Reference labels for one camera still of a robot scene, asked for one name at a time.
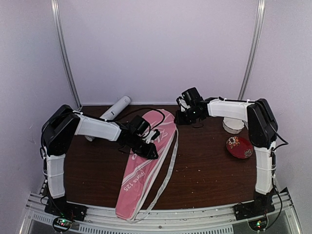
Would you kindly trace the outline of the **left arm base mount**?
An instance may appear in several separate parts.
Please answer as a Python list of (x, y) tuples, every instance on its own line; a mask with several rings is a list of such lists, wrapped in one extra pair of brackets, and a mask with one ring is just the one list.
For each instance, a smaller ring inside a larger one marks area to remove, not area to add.
[(52, 198), (50, 192), (47, 192), (47, 203), (44, 211), (48, 214), (64, 217), (71, 221), (84, 221), (87, 207), (67, 202), (66, 196)]

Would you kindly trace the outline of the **pink racket cover bag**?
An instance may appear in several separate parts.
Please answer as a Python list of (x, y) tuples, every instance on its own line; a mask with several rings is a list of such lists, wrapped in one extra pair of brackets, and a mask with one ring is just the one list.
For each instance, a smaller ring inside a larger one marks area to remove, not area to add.
[[(174, 115), (165, 109), (151, 110), (143, 115), (153, 130), (158, 129), (160, 136), (153, 142), (156, 146), (158, 159), (145, 159), (130, 152), (124, 171), (121, 188), (117, 198), (115, 214), (130, 224), (145, 219), (154, 208), (166, 189), (172, 176), (177, 150), (178, 129), (174, 123)], [(167, 157), (171, 145), (174, 145), (167, 174), (148, 208), (139, 214)]]

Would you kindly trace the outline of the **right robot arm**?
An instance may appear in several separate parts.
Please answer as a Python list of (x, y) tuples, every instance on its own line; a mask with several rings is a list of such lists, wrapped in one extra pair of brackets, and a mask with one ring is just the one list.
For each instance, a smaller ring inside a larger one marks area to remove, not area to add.
[(179, 106), (175, 113), (177, 125), (191, 125), (207, 117), (226, 117), (247, 123), (249, 141), (256, 156), (256, 184), (250, 211), (254, 215), (262, 214), (271, 204), (276, 189), (276, 141), (282, 138), (277, 132), (278, 124), (267, 100), (204, 99), (193, 87), (184, 91), (176, 102)]

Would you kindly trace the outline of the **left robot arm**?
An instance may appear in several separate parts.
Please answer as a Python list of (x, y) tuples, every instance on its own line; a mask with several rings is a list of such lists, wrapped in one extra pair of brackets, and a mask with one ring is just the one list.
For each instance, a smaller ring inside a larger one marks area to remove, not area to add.
[(62, 105), (44, 124), (41, 130), (40, 154), (44, 161), (43, 172), (53, 201), (51, 208), (59, 216), (70, 212), (65, 197), (64, 161), (74, 136), (89, 136), (128, 146), (132, 152), (146, 159), (157, 159), (154, 134), (143, 117), (135, 116), (130, 122), (120, 123), (84, 115), (69, 105)]

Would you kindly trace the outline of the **white shuttlecock tube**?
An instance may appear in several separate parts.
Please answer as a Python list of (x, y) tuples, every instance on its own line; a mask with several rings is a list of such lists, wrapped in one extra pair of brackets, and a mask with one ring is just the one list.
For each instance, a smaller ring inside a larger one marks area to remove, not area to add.
[(114, 120), (130, 103), (131, 99), (128, 96), (123, 96), (101, 117), (93, 117), (85, 114), (77, 115), (79, 123), (75, 135), (84, 135), (89, 141), (93, 141), (94, 138), (117, 141), (121, 133), (121, 128), (115, 122), (109, 122), (109, 120)]

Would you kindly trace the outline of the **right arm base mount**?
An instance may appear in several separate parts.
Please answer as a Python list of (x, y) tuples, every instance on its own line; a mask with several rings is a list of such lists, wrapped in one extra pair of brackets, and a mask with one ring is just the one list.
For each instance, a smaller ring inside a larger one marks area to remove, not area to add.
[(265, 195), (254, 190), (252, 201), (234, 205), (233, 210), (236, 220), (244, 220), (274, 212), (274, 193), (274, 189), (271, 189)]

